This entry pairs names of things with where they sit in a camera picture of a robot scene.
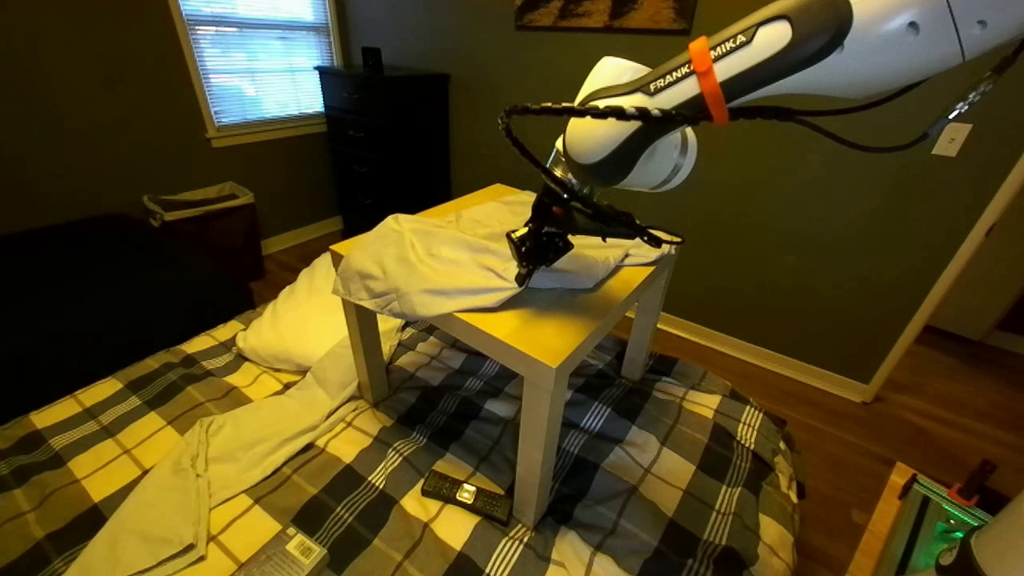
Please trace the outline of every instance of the table leg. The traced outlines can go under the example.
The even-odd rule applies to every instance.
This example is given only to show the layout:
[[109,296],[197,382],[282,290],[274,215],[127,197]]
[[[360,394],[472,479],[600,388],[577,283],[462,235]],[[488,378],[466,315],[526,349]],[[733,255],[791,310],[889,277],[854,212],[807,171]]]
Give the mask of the table leg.
[[342,310],[346,310],[346,325],[350,325],[350,340],[351,340],[357,394],[369,402],[378,402],[388,394],[388,366],[385,366],[385,349],[380,349],[378,313],[369,307],[357,307],[346,296],[342,296]]
[[642,283],[642,293],[636,296],[631,342],[627,342],[627,354],[620,360],[625,378],[633,378],[633,382],[642,378],[648,342],[659,325],[673,262],[675,262],[675,255],[662,255],[652,277]]
[[541,522],[550,503],[566,391],[566,372],[538,372],[520,378],[511,513],[527,529]]

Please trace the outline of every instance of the checkered bedspread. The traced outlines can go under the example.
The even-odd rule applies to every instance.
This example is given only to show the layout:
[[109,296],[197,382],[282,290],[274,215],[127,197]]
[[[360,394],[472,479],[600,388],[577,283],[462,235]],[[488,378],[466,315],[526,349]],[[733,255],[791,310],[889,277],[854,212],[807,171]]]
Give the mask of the checkered bedspread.
[[[242,324],[0,427],[0,574],[65,574],[194,418],[298,382],[236,352]],[[532,531],[420,495],[431,466],[511,491],[519,378],[410,325],[389,398],[356,400],[220,503],[194,574],[282,574],[282,559],[327,574],[791,574],[796,489],[782,427],[697,366],[655,354],[642,382],[625,382],[620,352],[604,340],[574,373],[553,503]]]

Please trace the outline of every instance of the wooden floor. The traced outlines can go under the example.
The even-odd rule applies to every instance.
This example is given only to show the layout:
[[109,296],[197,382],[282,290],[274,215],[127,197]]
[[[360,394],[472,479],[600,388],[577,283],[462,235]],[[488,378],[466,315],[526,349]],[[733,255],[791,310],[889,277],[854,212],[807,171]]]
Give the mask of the wooden floor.
[[[257,301],[279,293],[334,235],[270,255]],[[921,333],[867,407],[802,388],[693,342],[659,335],[662,352],[714,367],[787,418],[807,483],[799,576],[844,574],[894,461],[958,483],[983,457],[991,485],[1024,489],[1024,357],[947,333]]]

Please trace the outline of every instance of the window frame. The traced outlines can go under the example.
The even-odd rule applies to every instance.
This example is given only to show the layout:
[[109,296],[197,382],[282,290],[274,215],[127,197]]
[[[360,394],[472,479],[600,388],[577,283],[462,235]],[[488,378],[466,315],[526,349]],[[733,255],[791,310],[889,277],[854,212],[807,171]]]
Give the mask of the window frame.
[[[340,40],[340,19],[337,19],[337,5],[334,0],[320,0],[324,2],[324,16],[327,16],[327,40],[328,40],[328,64],[342,59],[342,40]],[[188,64],[188,79],[191,79],[191,91],[197,100],[197,111],[205,121],[205,138],[211,142],[211,146],[236,146],[236,143],[257,143],[257,142],[279,142],[279,138],[300,138],[300,133],[320,133],[327,131],[324,111],[313,115],[287,115],[287,118],[264,118],[264,121],[246,121],[246,126],[217,126],[213,121],[213,107],[211,100],[205,91],[205,75],[194,58],[194,46],[188,36],[188,21],[182,11],[182,0],[167,0],[172,21],[176,21],[176,36]]]

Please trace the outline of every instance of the dark cabinet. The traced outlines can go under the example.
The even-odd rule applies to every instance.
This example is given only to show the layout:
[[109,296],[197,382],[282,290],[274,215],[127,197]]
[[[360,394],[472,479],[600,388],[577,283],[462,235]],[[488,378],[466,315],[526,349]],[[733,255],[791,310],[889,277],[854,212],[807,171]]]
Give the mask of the dark cabinet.
[[346,233],[450,194],[448,73],[317,71]]

